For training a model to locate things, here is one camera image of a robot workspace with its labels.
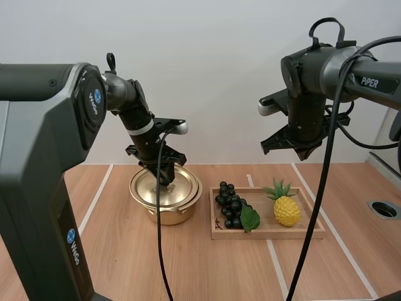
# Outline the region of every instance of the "gold pot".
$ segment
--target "gold pot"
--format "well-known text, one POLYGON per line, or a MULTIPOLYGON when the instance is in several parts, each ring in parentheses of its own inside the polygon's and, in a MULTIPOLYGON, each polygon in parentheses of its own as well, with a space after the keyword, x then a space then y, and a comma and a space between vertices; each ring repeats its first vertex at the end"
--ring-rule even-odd
MULTIPOLYGON (((160 222, 165 225, 179 224, 195 212, 196 201, 202 194, 202 183, 188 169, 174 166, 175 179, 166 186, 160 185, 160 222)), ((131 180, 133 198, 145 207, 147 216, 157 222, 156 178, 142 169, 131 180)))

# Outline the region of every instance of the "green leaf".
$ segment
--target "green leaf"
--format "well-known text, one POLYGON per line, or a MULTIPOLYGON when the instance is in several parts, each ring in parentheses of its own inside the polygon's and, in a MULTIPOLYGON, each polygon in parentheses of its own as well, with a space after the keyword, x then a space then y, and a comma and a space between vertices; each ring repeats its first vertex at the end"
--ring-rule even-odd
POLYGON ((242 204, 241 223, 244 226, 245 231, 251 232, 260 225, 261 217, 258 215, 256 210, 242 204))

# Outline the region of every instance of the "wooden tray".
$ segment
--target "wooden tray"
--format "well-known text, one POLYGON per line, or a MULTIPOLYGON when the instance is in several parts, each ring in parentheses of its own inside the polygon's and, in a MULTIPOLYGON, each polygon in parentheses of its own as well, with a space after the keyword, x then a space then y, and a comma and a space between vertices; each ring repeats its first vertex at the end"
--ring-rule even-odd
MULTIPOLYGON (((295 196, 291 198, 301 211, 300 221, 292 227, 286 227, 277 222, 273 212, 274 201, 266 197, 263 188, 236 187, 235 191, 258 212, 261 224, 250 233, 245 233, 244 230, 227 229, 224 226, 226 217, 220 213, 221 206, 214 201, 219 194, 219 187, 212 187, 210 190, 212 240, 303 240, 305 238, 313 207, 300 187, 290 189, 291 193, 295 193, 295 196), (222 229, 217 227, 216 218, 222 229)), ((324 238, 325 235, 326 230, 318 219, 312 238, 324 238)))

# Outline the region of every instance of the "artificial pineapple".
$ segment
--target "artificial pineapple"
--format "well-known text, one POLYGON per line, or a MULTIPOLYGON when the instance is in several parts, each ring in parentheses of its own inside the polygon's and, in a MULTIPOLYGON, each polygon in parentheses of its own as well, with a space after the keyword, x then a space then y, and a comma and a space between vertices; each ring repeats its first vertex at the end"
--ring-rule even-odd
POLYGON ((286 187, 283 187, 284 179, 279 183, 273 178, 273 187, 265 187, 264 190, 267 194, 270 194, 268 198, 275 200, 274 204, 274 215, 276 220, 284 226, 294 226, 301 218, 301 211, 296 203, 291 199, 294 196, 292 193, 288 193, 291 187, 291 183, 286 187))

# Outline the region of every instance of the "white tape line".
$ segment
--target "white tape line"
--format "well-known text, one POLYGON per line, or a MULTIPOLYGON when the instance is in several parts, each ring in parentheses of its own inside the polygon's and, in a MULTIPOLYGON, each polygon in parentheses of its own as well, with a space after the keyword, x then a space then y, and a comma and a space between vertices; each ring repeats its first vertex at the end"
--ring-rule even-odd
POLYGON ((114 164, 110 164, 110 166, 108 167, 105 177, 103 178, 103 181, 99 186, 98 192, 95 194, 95 197, 93 198, 92 203, 90 204, 88 211, 86 212, 86 215, 83 218, 83 221, 82 221, 80 227, 78 228, 78 232, 80 235, 82 235, 82 232, 85 229, 86 223, 88 222, 90 215, 92 214, 93 208, 95 208, 96 203, 98 202, 98 199, 99 199, 100 195, 102 194, 103 188, 106 185, 106 182, 108 180, 110 173, 112 172, 113 166, 114 166, 114 164))
MULTIPOLYGON (((291 165, 292 165, 296 175, 301 180, 301 182, 302 182, 303 186, 305 187, 306 191, 310 195, 312 201, 315 202, 316 196, 313 194, 312 190, 309 188, 309 185, 306 183, 305 179, 303 178, 303 176, 299 172, 299 170, 296 167, 295 163, 291 163, 291 165)), ((340 245, 341 249, 343 249, 343 252, 344 252, 345 256, 350 261, 352 267, 354 268, 354 270, 358 274, 358 276, 361 279, 362 283, 365 285, 365 287, 368 290, 369 294, 372 296, 372 298, 374 300, 377 299, 378 295, 377 295, 375 289, 372 287, 372 285, 370 284, 368 278, 366 278, 365 274, 362 272, 361 268, 359 267, 359 265, 355 261, 354 257, 352 256, 351 252, 349 251, 349 249, 346 247, 344 241, 342 240, 342 238, 338 234, 336 228, 334 228, 333 223, 330 221, 330 219, 328 218, 328 216, 325 213, 325 211, 323 210, 323 208, 320 208, 320 214, 322 215, 323 219, 326 221, 329 229, 333 233, 333 235, 336 238, 336 240, 337 240, 338 244, 340 245)))
POLYGON ((246 177, 248 178, 249 187, 255 187, 252 181, 252 177, 250 174, 247 174, 246 177))
MULTIPOLYGON (((255 187, 252 181, 252 177, 250 174, 246 175, 248 178, 249 186, 255 187)), ((271 240, 266 240, 268 243, 268 248, 271 256, 271 260, 273 261, 274 269, 276 270, 276 275, 278 279, 278 283, 280 284, 281 293, 283 294, 283 299, 286 300, 288 295, 288 287, 286 284, 286 280, 284 279, 284 274, 280 266, 280 262, 278 261, 276 250, 274 249, 273 242, 271 240)))

